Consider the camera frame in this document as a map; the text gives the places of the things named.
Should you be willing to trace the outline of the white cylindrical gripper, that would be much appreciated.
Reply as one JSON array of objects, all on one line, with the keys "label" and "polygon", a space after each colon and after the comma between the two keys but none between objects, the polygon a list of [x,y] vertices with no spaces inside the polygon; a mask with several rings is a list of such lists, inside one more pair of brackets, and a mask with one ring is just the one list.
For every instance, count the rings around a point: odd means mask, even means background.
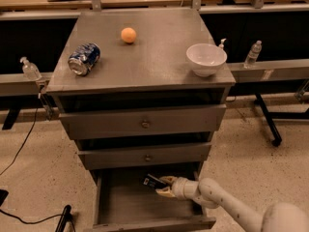
[{"label": "white cylindrical gripper", "polygon": [[176,197],[179,200],[189,200],[190,197],[186,194],[185,188],[188,180],[184,177],[177,177],[175,176],[161,176],[159,180],[162,183],[165,183],[167,186],[172,186],[166,188],[157,188],[155,191],[158,195],[167,198],[174,198]]}]

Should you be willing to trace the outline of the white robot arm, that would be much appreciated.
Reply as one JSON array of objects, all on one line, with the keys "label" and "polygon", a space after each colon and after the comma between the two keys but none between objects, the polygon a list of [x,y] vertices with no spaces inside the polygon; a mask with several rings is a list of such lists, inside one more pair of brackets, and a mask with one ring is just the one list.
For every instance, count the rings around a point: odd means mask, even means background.
[{"label": "white robot arm", "polygon": [[214,179],[191,181],[164,176],[167,186],[156,192],[165,197],[192,200],[201,207],[222,207],[245,232],[309,232],[309,217],[296,205],[278,202],[260,215],[220,186]]}]

